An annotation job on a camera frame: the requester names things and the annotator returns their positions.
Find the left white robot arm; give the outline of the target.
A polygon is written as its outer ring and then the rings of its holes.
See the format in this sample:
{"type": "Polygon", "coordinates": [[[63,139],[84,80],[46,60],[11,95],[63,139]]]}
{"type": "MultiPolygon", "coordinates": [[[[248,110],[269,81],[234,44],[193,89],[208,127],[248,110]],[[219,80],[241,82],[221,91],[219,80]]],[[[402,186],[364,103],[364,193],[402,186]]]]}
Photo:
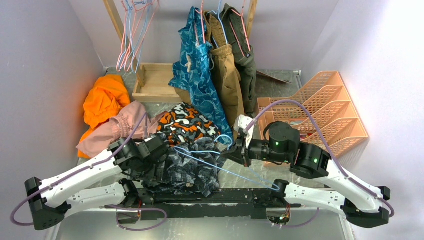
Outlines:
{"type": "Polygon", "coordinates": [[[169,153],[167,141],[159,136],[141,142],[124,138],[112,143],[100,154],[65,173],[47,178],[29,178],[25,189],[37,231],[49,229],[76,213],[103,206],[141,207],[151,199],[141,194],[132,179],[120,179],[107,186],[91,188],[103,179],[124,172],[138,178],[158,180],[159,168],[169,153]]]}

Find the brown hanging shorts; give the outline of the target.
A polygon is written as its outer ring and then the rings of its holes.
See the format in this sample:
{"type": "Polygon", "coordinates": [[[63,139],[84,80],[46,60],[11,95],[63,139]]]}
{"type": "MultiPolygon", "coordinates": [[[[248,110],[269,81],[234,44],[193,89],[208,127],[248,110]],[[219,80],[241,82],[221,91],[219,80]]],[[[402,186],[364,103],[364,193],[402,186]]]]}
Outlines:
{"type": "Polygon", "coordinates": [[[211,78],[223,107],[230,129],[234,129],[236,119],[245,114],[241,76],[235,65],[233,47],[226,41],[225,31],[216,16],[203,12],[206,22],[205,37],[212,44],[210,51],[213,68],[211,78]]]}

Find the orange garment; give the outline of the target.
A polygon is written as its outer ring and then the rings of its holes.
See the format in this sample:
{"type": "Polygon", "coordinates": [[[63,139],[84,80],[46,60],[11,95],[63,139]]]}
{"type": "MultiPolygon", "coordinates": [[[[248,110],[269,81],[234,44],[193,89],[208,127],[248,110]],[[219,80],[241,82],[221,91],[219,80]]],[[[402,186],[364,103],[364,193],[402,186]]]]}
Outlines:
{"type": "Polygon", "coordinates": [[[85,140],[94,130],[108,122],[130,103],[130,95],[122,76],[107,74],[100,77],[83,103],[83,119],[89,128],[79,142],[85,140]]]}

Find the dark green hanging shorts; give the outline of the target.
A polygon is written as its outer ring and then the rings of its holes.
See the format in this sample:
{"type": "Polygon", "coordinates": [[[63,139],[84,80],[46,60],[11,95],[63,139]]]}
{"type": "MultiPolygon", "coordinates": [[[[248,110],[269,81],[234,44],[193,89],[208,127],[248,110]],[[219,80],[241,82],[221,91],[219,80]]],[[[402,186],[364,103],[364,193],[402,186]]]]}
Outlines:
{"type": "Polygon", "coordinates": [[[235,67],[241,77],[240,87],[244,111],[246,115],[251,116],[257,103],[257,66],[254,49],[249,43],[242,15],[236,8],[226,3],[219,17],[224,26],[226,39],[232,46],[235,67]]]}

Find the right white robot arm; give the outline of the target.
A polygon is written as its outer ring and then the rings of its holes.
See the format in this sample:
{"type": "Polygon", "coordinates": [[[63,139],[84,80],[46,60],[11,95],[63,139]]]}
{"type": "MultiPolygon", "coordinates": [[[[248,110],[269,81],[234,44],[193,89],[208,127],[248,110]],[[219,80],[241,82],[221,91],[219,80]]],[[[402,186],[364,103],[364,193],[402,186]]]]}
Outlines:
{"type": "Polygon", "coordinates": [[[264,135],[268,138],[246,143],[247,134],[240,132],[235,143],[220,155],[247,168],[253,160],[289,164],[291,173],[330,189],[312,189],[276,179],[275,187],[266,192],[267,196],[260,196],[256,204],[265,208],[316,207],[337,213],[349,223],[365,229],[389,223],[390,211],[383,206],[391,196],[388,187],[367,185],[349,175],[327,151],[302,142],[300,132],[285,122],[269,124],[264,135]]]}

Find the peach plastic file organizer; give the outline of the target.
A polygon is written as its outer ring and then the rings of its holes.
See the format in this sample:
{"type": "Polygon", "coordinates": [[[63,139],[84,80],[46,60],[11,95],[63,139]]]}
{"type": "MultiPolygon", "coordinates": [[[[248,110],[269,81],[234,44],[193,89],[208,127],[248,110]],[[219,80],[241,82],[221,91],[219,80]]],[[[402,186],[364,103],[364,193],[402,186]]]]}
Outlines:
{"type": "MultiPolygon", "coordinates": [[[[335,156],[342,157],[368,139],[368,133],[359,117],[343,79],[337,71],[317,73],[289,100],[302,104],[309,111],[321,130],[327,144],[335,156]]],[[[255,112],[266,112],[256,126],[260,138],[268,135],[265,128],[273,122],[285,122],[300,132],[300,140],[325,148],[312,121],[296,104],[280,103],[278,97],[260,97],[255,112]]]]}

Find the orange camouflage shorts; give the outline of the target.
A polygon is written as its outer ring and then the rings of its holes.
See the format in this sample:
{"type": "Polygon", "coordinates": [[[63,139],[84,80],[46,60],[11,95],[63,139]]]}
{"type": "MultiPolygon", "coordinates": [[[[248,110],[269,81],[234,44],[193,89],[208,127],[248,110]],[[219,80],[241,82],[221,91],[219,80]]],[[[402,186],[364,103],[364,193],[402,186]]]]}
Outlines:
{"type": "Polygon", "coordinates": [[[158,121],[157,131],[171,145],[190,144],[204,137],[216,138],[220,129],[194,106],[181,102],[158,121]]]}

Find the wooden clothes rack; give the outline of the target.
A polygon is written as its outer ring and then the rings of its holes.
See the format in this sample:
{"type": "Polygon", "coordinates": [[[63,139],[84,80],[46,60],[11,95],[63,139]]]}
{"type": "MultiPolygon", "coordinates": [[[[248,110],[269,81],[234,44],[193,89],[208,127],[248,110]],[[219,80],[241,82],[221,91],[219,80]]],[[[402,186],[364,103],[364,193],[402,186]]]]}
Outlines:
{"type": "MultiPolygon", "coordinates": [[[[117,6],[113,0],[104,0],[103,4],[119,38],[125,37],[125,27],[117,6]]],[[[141,69],[135,72],[136,81],[132,97],[146,103],[179,103],[180,96],[168,83],[171,80],[171,63],[142,63],[141,69]]]]}

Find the pink drawstring shorts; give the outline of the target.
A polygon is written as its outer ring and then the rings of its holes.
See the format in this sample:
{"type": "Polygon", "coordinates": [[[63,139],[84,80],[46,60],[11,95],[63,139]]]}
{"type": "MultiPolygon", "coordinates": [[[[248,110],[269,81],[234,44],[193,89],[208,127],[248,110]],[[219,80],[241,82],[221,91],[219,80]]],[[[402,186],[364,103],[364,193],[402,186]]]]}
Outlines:
{"type": "Polygon", "coordinates": [[[133,139],[144,139],[151,134],[155,134],[159,121],[165,115],[161,112],[153,118],[149,118],[145,106],[134,101],[125,106],[116,116],[102,124],[77,146],[80,158],[91,159],[105,150],[111,143],[124,138],[135,130],[133,139]]]}

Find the blue leaf print shorts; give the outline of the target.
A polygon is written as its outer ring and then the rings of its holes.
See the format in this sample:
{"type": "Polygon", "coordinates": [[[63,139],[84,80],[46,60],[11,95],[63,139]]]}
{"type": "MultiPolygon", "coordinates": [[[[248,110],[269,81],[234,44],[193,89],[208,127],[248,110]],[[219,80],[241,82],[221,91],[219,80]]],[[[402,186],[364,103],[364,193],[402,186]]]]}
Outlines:
{"type": "Polygon", "coordinates": [[[169,86],[188,92],[191,105],[210,120],[223,135],[218,141],[228,145],[233,136],[210,68],[211,43],[206,40],[206,21],[201,9],[192,6],[186,25],[178,33],[181,39],[179,61],[172,65],[169,86]]]}

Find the dark leaf print shorts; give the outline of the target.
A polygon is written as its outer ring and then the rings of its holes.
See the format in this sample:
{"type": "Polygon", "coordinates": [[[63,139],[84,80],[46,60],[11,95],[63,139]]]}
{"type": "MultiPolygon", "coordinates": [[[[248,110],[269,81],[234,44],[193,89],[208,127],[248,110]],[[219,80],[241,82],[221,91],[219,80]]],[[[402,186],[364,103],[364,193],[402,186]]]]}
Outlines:
{"type": "Polygon", "coordinates": [[[179,143],[178,149],[168,147],[168,154],[162,157],[163,175],[152,179],[141,171],[130,171],[136,182],[153,193],[172,193],[190,195],[200,193],[205,197],[220,187],[219,168],[226,158],[219,156],[214,137],[201,137],[191,143],[179,143]]]}

